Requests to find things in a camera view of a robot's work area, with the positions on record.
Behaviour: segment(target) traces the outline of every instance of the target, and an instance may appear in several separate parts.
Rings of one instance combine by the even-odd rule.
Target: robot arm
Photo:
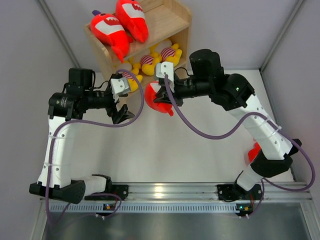
[[[238,195],[245,195],[262,178],[270,178],[287,171],[292,164],[290,156],[298,150],[278,133],[279,129],[275,130],[270,126],[268,120],[272,123],[274,121],[264,110],[247,79],[240,74],[225,74],[218,53],[209,49],[192,53],[190,63],[193,75],[185,79],[179,79],[174,74],[172,63],[158,63],[155,78],[159,80],[161,88],[155,95],[154,103],[171,104],[164,84],[165,75],[168,75],[169,86],[178,106],[181,106],[186,98],[209,96],[213,103],[222,106],[238,120],[251,112],[258,112],[268,118],[264,120],[251,115],[243,122],[244,127],[260,145],[261,151],[235,181],[232,189],[237,191]]]
[[[45,196],[48,167],[51,166],[49,180],[49,198],[78,204],[85,196],[93,193],[109,192],[112,186],[110,177],[92,175],[80,180],[70,176],[71,153],[78,124],[62,127],[58,136],[53,136],[56,129],[66,121],[81,120],[88,109],[106,109],[114,124],[132,118],[134,115],[123,105],[117,111],[119,96],[130,91],[128,80],[121,74],[113,74],[105,91],[94,90],[90,69],[71,68],[69,81],[65,84],[66,93],[57,92],[49,100],[49,135],[45,159],[41,174],[36,183],[29,187],[31,194]],[[52,138],[55,139],[52,163],[49,164],[49,152]]]

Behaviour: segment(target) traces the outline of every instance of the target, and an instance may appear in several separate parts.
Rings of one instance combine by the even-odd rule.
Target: perforated metal strip
[[[65,203],[50,204],[51,212],[62,212]],[[106,203],[71,204],[69,213],[111,213]],[[235,203],[132,203],[123,202],[119,213],[238,213]]]

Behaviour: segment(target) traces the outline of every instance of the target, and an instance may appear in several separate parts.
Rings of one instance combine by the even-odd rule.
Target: shelf board
[[[145,20],[149,29],[149,38],[145,43],[139,43],[137,41],[130,43],[130,50],[128,55],[124,58],[125,60],[190,26],[189,22],[183,20],[164,5],[160,5],[147,11],[145,13]],[[111,47],[105,45],[105,48],[110,53],[112,62],[115,65],[119,64],[120,61]]]
[[[187,59],[186,58],[181,58],[179,64],[174,69],[180,68],[180,67],[184,66],[186,63],[187,63]],[[148,76],[148,75],[145,75],[143,73],[141,75],[143,76],[143,79],[142,79],[142,82],[141,82],[141,85],[142,85],[143,88],[145,88],[149,83],[155,81],[154,76]],[[130,96],[132,96],[132,95],[134,95],[134,94],[136,94],[138,92],[139,92],[139,90],[136,90],[134,92],[130,92],[126,98],[129,98]]]

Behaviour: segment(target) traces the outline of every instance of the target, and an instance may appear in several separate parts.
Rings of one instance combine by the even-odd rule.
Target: red plush toy
[[[94,17],[90,23],[91,32],[100,42],[110,45],[115,55],[123,63],[124,57],[129,52],[129,43],[132,43],[133,39],[127,35],[114,15],[101,13],[97,10],[92,13]]]
[[[156,99],[156,93],[159,91],[159,89],[160,86],[157,81],[149,83],[144,91],[145,102],[150,108],[163,114],[169,114],[172,117],[174,115],[174,111],[172,111],[171,104],[154,102]]]
[[[127,29],[135,40],[140,43],[147,41],[149,36],[145,14],[140,4],[135,0],[118,0],[115,15],[122,26]]]

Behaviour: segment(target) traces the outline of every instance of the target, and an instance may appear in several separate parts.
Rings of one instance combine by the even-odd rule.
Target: table surface
[[[258,70],[228,70],[239,73],[254,87],[264,109],[273,117],[271,106]],[[96,85],[103,81],[97,73]],[[136,113],[139,93],[128,100]],[[222,135],[237,120],[208,97],[186,99],[181,111],[199,130]],[[105,110],[89,110],[84,119],[112,123]],[[248,164],[253,137],[241,126],[223,140],[209,140],[191,131],[174,113],[152,110],[146,104],[133,124],[122,128],[82,125],[74,141],[71,176],[81,178],[104,174],[114,182],[233,182]],[[292,182],[291,171],[274,178]]]

